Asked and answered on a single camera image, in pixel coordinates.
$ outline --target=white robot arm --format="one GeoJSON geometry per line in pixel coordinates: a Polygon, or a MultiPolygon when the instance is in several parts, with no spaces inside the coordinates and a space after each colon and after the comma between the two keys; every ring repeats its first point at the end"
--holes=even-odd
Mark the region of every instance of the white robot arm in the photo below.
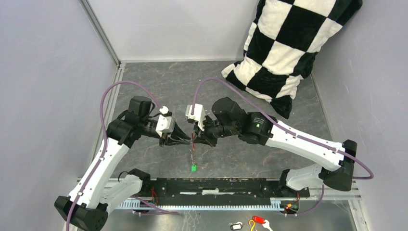
{"type": "Polygon", "coordinates": [[[246,113],[238,104],[225,97],[216,101],[212,106],[212,112],[217,120],[212,120],[205,115],[204,108],[200,104],[187,107],[186,116],[190,123],[195,123],[196,133],[194,143],[204,143],[214,147],[218,138],[238,135],[240,140],[249,144],[261,144],[269,147],[277,147],[304,158],[316,162],[316,164],[301,168],[285,170],[280,179],[282,187],[291,190],[301,190],[305,187],[317,187],[326,184],[341,191],[351,189],[354,163],[337,151],[356,155],[357,144],[347,140],[344,143],[332,142],[317,138],[307,133],[293,129],[292,127],[273,120],[283,128],[296,134],[293,136],[278,126],[273,125],[259,112],[246,113]],[[302,136],[312,142],[299,139],[302,136]],[[336,152],[326,147],[315,145],[313,142],[324,143],[336,152]]]}
{"type": "MultiPolygon", "coordinates": [[[[149,185],[150,175],[134,169],[138,172],[129,172],[121,182],[103,191],[119,161],[142,135],[159,139],[160,146],[190,144],[190,137],[178,127],[167,108],[160,110],[161,114],[158,114],[157,120],[150,116],[153,105],[149,98],[136,96],[130,101],[129,108],[108,125],[105,155],[101,157],[104,145],[102,143],[82,180],[68,196],[59,196],[54,203],[63,219],[67,219],[74,198],[79,195],[70,223],[86,231],[100,231],[109,213],[130,196],[143,191],[144,185],[149,185]],[[100,161],[98,168],[92,172],[98,161],[100,161]],[[92,177],[81,192],[80,189],[89,175],[92,177]]],[[[195,124],[194,143],[214,147],[218,138],[238,135],[240,140],[249,144],[282,148],[316,162],[302,169],[283,171],[277,184],[280,195],[291,197],[294,192],[296,195],[296,191],[305,187],[320,186],[323,183],[341,191],[350,190],[353,161],[328,148],[299,139],[279,126],[295,132],[297,136],[325,143],[333,150],[345,151],[353,156],[356,155],[357,149],[355,142],[338,143],[322,140],[297,131],[276,119],[274,120],[279,126],[273,125],[261,113],[246,113],[229,98],[215,102],[212,111],[217,120],[206,116],[200,104],[196,105],[194,115],[191,115],[191,106],[187,107],[188,121],[195,124]]]]}
{"type": "Polygon", "coordinates": [[[65,220],[74,198],[79,195],[70,223],[86,231],[99,231],[109,213],[141,190],[143,177],[129,173],[114,187],[103,191],[119,161],[142,135],[159,139],[160,146],[190,144],[190,137],[178,127],[166,107],[160,109],[157,120],[154,120],[155,116],[150,116],[153,109],[154,104],[149,98],[135,96],[130,100],[129,108],[108,125],[105,155],[101,157],[102,143],[81,181],[68,196],[59,196],[54,203],[65,220]],[[81,191],[89,175],[91,178],[81,191]]]}

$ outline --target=metal frame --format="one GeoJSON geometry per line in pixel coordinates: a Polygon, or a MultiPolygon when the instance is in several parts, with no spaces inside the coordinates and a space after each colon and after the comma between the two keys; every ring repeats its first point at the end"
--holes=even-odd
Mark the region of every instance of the metal frame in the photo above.
{"type": "MultiPolygon", "coordinates": [[[[116,83],[116,82],[119,82],[119,81],[122,80],[123,72],[125,70],[125,65],[126,65],[126,63],[121,64],[119,66],[119,68],[116,71],[116,74],[115,74],[115,77],[114,77],[112,83],[116,83]]],[[[114,111],[115,111],[117,96],[119,94],[119,89],[120,89],[120,85],[113,88],[111,90],[111,92],[109,93],[108,101],[106,103],[105,111],[103,113],[103,118],[104,118],[105,124],[107,124],[109,121],[112,120],[112,117],[113,117],[114,111]]],[[[100,147],[100,145],[102,143],[102,140],[103,140],[103,132],[102,132],[102,125],[101,125],[100,128],[99,128],[98,138],[97,138],[97,140],[96,140],[96,142],[95,142],[95,144],[93,146],[93,149],[92,149],[93,151],[92,151],[91,159],[89,160],[89,164],[92,163],[92,161],[93,161],[93,159],[94,159],[94,157],[95,157],[95,155],[96,155],[96,153],[97,153],[97,151],[98,151],[98,149],[99,149],[99,147],[100,147]]]]}
{"type": "Polygon", "coordinates": [[[367,213],[364,209],[364,202],[360,201],[348,201],[351,209],[351,214],[353,215],[354,224],[356,225],[357,231],[370,231],[370,223],[368,221],[367,213]]]}
{"type": "Polygon", "coordinates": [[[111,42],[109,41],[107,35],[105,34],[101,23],[99,22],[98,18],[95,15],[90,3],[88,0],[79,0],[81,6],[84,8],[85,13],[87,14],[92,26],[95,28],[96,33],[98,34],[99,38],[101,38],[104,46],[108,50],[109,55],[111,56],[112,60],[116,63],[117,66],[121,64],[119,57],[117,56],[111,42]]]}
{"type": "MultiPolygon", "coordinates": [[[[270,205],[200,205],[200,206],[190,206],[189,210],[197,211],[283,211],[280,208],[280,200],[270,200],[270,205]]],[[[164,210],[186,210],[186,206],[179,205],[159,205],[158,208],[164,210]]],[[[138,199],[129,198],[121,203],[116,209],[127,209],[127,210],[154,210],[150,207],[141,207],[140,201],[138,199]]]]}

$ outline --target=black and white pillow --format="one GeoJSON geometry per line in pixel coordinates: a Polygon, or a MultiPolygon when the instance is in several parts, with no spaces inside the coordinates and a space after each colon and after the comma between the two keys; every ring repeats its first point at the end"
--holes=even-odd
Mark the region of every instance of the black and white pillow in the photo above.
{"type": "Polygon", "coordinates": [[[260,0],[244,59],[222,76],[288,119],[297,85],[310,75],[321,46],[361,5],[362,0],[260,0]]]}

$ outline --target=white checker square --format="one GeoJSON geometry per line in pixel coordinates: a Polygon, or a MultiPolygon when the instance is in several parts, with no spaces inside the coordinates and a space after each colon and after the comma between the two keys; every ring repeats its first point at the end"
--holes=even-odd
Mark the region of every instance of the white checker square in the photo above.
{"type": "Polygon", "coordinates": [[[319,52],[321,46],[323,46],[331,36],[339,32],[341,28],[342,25],[338,24],[330,18],[326,18],[315,38],[313,39],[313,42],[310,45],[309,49],[307,49],[307,52],[319,52]]]}
{"type": "Polygon", "coordinates": [[[224,70],[221,71],[221,74],[224,78],[228,77],[228,74],[235,68],[234,64],[230,64],[224,70]]]}
{"type": "Polygon", "coordinates": [[[271,39],[276,39],[292,5],[279,0],[266,0],[258,20],[259,31],[271,39]]]}
{"type": "Polygon", "coordinates": [[[249,88],[249,87],[246,87],[246,88],[245,88],[245,91],[246,91],[247,93],[249,93],[249,94],[252,94],[252,95],[256,96],[257,98],[264,99],[264,100],[266,100],[266,101],[269,102],[269,103],[272,101],[272,97],[270,97],[270,96],[268,96],[268,95],[261,94],[261,93],[259,93],[258,91],[252,90],[252,89],[249,88]]]}
{"type": "Polygon", "coordinates": [[[243,45],[243,50],[247,51],[249,43],[251,42],[252,36],[254,36],[254,32],[256,29],[256,24],[252,23],[251,27],[249,28],[248,37],[246,38],[245,44],[243,45]]]}
{"type": "Polygon", "coordinates": [[[289,75],[305,52],[275,41],[262,65],[275,75],[289,75]]]}
{"type": "Polygon", "coordinates": [[[336,0],[295,0],[293,5],[327,17],[335,3],[336,0]]]}
{"type": "Polygon", "coordinates": [[[245,56],[243,61],[234,68],[234,74],[242,84],[247,86],[261,68],[261,65],[245,56]]]}

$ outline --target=black checker square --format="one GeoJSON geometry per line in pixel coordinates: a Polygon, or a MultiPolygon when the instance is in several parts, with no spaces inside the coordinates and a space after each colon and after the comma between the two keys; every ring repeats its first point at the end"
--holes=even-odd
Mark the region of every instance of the black checker square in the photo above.
{"type": "Polygon", "coordinates": [[[352,0],[336,0],[328,18],[332,19],[333,21],[337,21],[340,16],[344,13],[345,9],[347,9],[348,5],[352,0]]]}
{"type": "Polygon", "coordinates": [[[301,51],[307,51],[325,20],[326,17],[318,13],[292,6],[276,41],[301,51]]]}
{"type": "Polygon", "coordinates": [[[297,65],[294,67],[293,73],[291,75],[292,76],[302,75],[303,78],[307,78],[312,72],[313,62],[315,61],[317,54],[318,52],[314,53],[306,52],[304,55],[302,55],[297,65]]]}
{"type": "Polygon", "coordinates": [[[262,67],[249,81],[247,87],[261,94],[268,95],[273,99],[286,84],[288,75],[274,75],[262,67]]]}
{"type": "Polygon", "coordinates": [[[354,15],[354,13],[361,8],[362,5],[362,0],[351,0],[350,4],[348,4],[343,14],[335,21],[338,24],[344,26],[346,22],[348,22],[348,20],[350,20],[350,18],[354,15]]]}
{"type": "Polygon", "coordinates": [[[240,90],[245,90],[245,88],[246,88],[246,86],[241,81],[239,81],[239,79],[235,75],[234,71],[229,72],[228,76],[225,79],[228,82],[235,85],[236,87],[238,87],[238,89],[240,89],[240,90]]]}
{"type": "Polygon", "coordinates": [[[294,3],[294,0],[279,0],[279,1],[283,1],[283,2],[291,4],[291,5],[293,5],[293,3],[294,3]]]}
{"type": "Polygon", "coordinates": [[[256,63],[262,65],[274,42],[275,40],[262,34],[259,28],[256,27],[251,42],[249,43],[246,56],[253,59],[256,63]]]}

